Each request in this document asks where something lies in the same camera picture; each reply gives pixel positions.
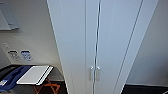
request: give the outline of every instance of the dark floor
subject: dark floor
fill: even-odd
[[[122,94],[163,94],[167,90],[168,87],[125,85]]]
[[[61,85],[58,94],[68,94],[65,82],[55,82]],[[122,94],[163,94],[168,87],[125,85]],[[54,94],[50,87],[43,87],[40,94]]]

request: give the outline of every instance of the cabinet door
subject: cabinet door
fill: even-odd
[[[101,0],[95,94],[114,93],[141,4],[142,0]]]
[[[47,0],[68,94],[86,94],[85,0]]]
[[[98,9],[99,0],[86,0],[86,94],[94,94]]]

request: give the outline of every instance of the metal handle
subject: metal handle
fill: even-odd
[[[93,66],[90,67],[90,80],[91,81],[94,80],[94,67]]]
[[[100,67],[96,67],[96,81],[100,81]]]

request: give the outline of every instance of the white wall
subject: white wall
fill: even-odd
[[[0,48],[0,69],[10,64],[11,62],[9,61],[3,50]]]
[[[49,64],[62,73],[57,46],[51,26],[46,0],[7,0],[20,26],[17,30],[0,31],[0,46],[12,64]],[[28,50],[33,58],[12,60],[8,51]]]
[[[160,0],[127,84],[168,86],[168,0]]]

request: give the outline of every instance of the white wardrobe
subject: white wardrobe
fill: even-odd
[[[120,94],[158,0],[47,0],[68,94]]]

